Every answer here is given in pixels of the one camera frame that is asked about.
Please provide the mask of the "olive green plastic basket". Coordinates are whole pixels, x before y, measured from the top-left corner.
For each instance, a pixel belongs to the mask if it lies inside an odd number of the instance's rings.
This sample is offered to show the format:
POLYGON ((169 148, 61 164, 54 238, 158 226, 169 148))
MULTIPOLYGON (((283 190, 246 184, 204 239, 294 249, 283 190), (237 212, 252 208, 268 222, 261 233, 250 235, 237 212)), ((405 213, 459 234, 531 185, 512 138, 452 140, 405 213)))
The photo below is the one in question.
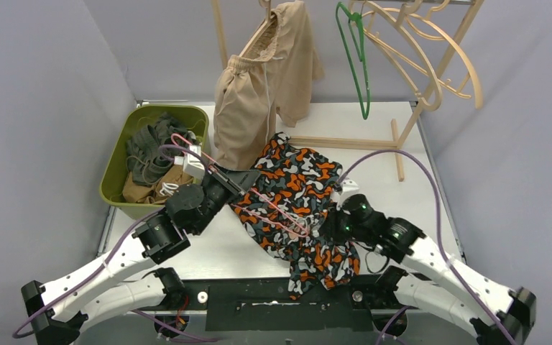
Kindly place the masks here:
POLYGON ((139 219, 157 210, 159 206, 125 201, 123 189, 129 174, 126 141, 142 127, 154 124, 165 113, 191 130, 199 139, 204 152, 209 153, 211 149, 208 135, 210 120, 202 108, 192 105, 150 103, 133 110, 124 122, 99 186, 103 200, 110 206, 120 209, 131 219, 139 219))

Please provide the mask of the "brown shorts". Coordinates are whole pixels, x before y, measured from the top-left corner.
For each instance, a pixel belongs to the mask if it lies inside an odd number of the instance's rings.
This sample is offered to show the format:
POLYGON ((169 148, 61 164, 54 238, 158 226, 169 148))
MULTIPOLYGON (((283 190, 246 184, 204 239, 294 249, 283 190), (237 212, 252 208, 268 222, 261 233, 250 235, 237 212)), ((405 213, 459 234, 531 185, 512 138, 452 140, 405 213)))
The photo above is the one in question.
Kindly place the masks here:
POLYGON ((190 184, 194 177, 183 171, 181 165, 173 165, 168 172, 151 186, 138 185, 129 173, 122 195, 127 203, 163 204, 182 185, 190 184))

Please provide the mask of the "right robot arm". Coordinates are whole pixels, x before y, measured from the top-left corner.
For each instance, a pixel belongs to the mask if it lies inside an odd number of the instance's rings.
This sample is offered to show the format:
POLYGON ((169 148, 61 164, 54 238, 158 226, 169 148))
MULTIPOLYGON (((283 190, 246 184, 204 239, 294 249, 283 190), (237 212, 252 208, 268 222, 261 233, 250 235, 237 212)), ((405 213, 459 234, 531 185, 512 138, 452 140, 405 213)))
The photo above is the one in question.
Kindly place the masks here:
POLYGON ((473 270, 409 221, 374 210, 363 194, 330 202, 321 233, 361 244, 393 264, 376 282, 379 303, 417 308, 466 331, 478 344, 524 344, 537 298, 473 270))

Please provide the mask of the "wooden hanger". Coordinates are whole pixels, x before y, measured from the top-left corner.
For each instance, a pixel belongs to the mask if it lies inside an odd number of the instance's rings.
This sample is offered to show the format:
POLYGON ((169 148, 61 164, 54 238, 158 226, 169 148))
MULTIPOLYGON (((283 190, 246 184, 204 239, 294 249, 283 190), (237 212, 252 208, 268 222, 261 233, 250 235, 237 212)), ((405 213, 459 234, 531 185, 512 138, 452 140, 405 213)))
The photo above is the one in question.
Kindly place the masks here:
POLYGON ((465 14, 465 17, 462 19, 459 28, 457 29, 454 36, 450 36, 445 31, 443 31, 438 25, 436 25, 432 20, 431 16, 434 12, 440 12, 445 9, 450 2, 442 1, 440 4, 431 7, 425 15, 421 16, 416 14, 417 10, 420 8, 422 1, 414 1, 413 3, 403 4, 399 10, 399 15, 396 21, 396 25, 401 25, 403 22, 407 22, 411 29, 413 29, 421 37, 432 40, 432 41, 446 41, 448 47, 441 58, 441 61, 437 67, 437 70, 426 70, 424 73, 429 77, 430 85, 425 90, 423 96, 418 99, 418 107, 426 111, 435 111, 441 105, 443 100, 442 90, 446 88, 459 98, 468 99, 469 96, 462 93, 465 85, 470 81, 473 87, 474 95, 472 98, 475 100, 475 108, 480 109, 483 107, 484 98, 482 92, 482 85, 479 80, 479 76, 472 65, 471 60, 462 50, 460 43, 464 38, 464 35, 467 33, 470 28, 471 23, 473 22, 475 16, 483 5, 482 1, 468 1, 466 2, 469 5, 468 11, 465 14), (434 31, 438 34, 436 36, 426 34, 419 30, 411 21, 411 18, 416 18, 424 24, 432 27, 434 31), (466 67, 467 74, 460 86, 457 89, 453 89, 449 82, 442 81, 441 76, 449 66, 453 56, 458 55, 461 58, 464 66, 466 67))
POLYGON ((419 41, 415 38, 419 34, 417 29, 408 23, 412 18, 429 20, 426 15, 418 15, 422 7, 422 1, 404 1, 399 7, 385 7, 376 1, 350 1, 349 8, 359 15, 360 23, 356 25, 360 29, 363 38, 367 38, 390 61, 393 68, 398 71, 402 79, 408 85, 410 91, 417 98, 418 105, 427 111, 434 111, 441 106, 443 100, 443 88, 441 80, 437 76, 436 69, 426 55, 419 41), (380 33, 374 28, 374 21, 383 19, 386 24, 398 33, 402 40, 409 46, 413 56, 409 57, 393 45, 380 37, 380 33), (408 71, 410 68, 425 76, 428 80, 427 89, 422 91, 408 71))

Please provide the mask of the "green hanger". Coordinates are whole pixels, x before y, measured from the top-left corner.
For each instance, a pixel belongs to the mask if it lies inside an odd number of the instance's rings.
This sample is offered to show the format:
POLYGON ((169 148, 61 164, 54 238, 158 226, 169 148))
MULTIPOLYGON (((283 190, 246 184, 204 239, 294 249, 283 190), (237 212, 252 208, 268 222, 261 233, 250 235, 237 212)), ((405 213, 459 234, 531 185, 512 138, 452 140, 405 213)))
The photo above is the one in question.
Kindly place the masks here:
POLYGON ((369 117, 371 90, 364 46, 364 26, 359 12, 352 11, 339 1, 335 10, 336 24, 354 82, 361 116, 369 117))

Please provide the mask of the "beige shorts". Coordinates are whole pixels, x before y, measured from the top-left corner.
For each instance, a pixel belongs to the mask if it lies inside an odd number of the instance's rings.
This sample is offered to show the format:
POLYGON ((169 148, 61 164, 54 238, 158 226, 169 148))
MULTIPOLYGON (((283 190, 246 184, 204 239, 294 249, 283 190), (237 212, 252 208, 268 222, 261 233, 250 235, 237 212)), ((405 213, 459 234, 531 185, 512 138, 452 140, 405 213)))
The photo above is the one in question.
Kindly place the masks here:
POLYGON ((275 134, 276 120, 295 127, 307 117, 313 82, 324 77, 304 1, 277 5, 267 26, 229 58, 216 83, 216 161, 247 170, 275 134))

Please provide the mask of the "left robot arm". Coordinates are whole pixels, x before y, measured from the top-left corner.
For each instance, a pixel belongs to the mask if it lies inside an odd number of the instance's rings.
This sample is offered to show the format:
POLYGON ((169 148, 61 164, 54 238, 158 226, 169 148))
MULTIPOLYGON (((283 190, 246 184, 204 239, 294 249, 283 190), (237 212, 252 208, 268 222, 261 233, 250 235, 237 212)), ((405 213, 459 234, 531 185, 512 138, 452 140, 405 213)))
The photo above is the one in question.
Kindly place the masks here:
POLYGON ((83 331, 138 308, 174 307, 184 298, 175 270, 160 264, 190 247, 221 209, 245 196, 258 170, 210 165, 201 183, 178 187, 165 205, 135 221, 115 246, 81 268, 21 289, 38 344, 72 344, 83 331))

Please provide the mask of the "camouflage patterned shorts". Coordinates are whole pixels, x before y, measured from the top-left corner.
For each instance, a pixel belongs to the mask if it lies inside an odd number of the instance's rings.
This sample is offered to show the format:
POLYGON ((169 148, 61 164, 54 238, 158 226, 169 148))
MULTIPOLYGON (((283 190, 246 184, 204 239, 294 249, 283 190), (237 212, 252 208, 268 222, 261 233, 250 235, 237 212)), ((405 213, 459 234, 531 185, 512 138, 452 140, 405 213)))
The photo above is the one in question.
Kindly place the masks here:
POLYGON ((334 244, 319 234, 342 171, 311 148, 290 144, 276 133, 254 165, 261 175, 231 209, 248 235, 271 257, 289 264, 287 291, 297 300, 317 285, 331 290, 359 274, 360 258, 347 241, 334 244))

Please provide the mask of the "dark green shorts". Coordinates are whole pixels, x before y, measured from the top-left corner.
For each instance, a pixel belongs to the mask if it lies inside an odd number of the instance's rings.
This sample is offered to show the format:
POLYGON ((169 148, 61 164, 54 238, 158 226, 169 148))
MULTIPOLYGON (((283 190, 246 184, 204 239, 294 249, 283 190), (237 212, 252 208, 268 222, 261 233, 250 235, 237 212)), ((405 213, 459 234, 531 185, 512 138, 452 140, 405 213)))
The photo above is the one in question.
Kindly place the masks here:
POLYGON ((173 166, 159 151, 164 144, 171 144, 171 135, 179 134, 198 144, 197 136, 180 120, 167 112, 162 113, 154 124, 142 126, 126 141, 126 166, 135 184, 151 186, 158 182, 173 166))

